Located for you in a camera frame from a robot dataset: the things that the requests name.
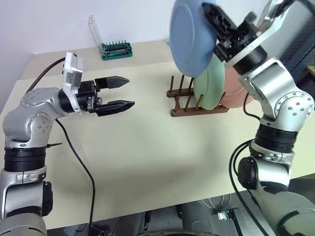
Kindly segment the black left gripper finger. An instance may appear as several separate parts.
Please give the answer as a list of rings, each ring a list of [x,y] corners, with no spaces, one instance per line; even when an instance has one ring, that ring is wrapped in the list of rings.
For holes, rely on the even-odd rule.
[[[97,78],[94,81],[97,87],[97,91],[100,91],[102,89],[115,89],[129,83],[129,79],[120,76]]]
[[[135,105],[134,101],[117,100],[107,104],[97,105],[94,112],[99,116],[108,116],[124,112]]]

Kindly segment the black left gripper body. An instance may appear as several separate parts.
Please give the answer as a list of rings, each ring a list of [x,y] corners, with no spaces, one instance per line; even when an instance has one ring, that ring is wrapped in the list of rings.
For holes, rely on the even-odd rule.
[[[101,89],[101,80],[81,82],[76,94],[80,109],[89,113],[101,114],[102,99],[97,95]]]

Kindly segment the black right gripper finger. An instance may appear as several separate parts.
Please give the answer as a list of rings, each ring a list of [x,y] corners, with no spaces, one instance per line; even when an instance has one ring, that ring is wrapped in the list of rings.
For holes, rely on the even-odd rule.
[[[220,42],[232,41],[237,26],[228,15],[217,5],[202,3],[202,10],[207,24],[212,28]]]

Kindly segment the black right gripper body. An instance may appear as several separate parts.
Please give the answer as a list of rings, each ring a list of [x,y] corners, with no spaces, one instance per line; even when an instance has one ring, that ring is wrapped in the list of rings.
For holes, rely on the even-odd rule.
[[[250,12],[244,18],[243,22],[237,26],[237,31],[233,36],[233,40],[220,42],[216,45],[215,54],[221,61],[228,62],[240,51],[257,39],[257,27],[253,24],[256,20],[256,14]]]

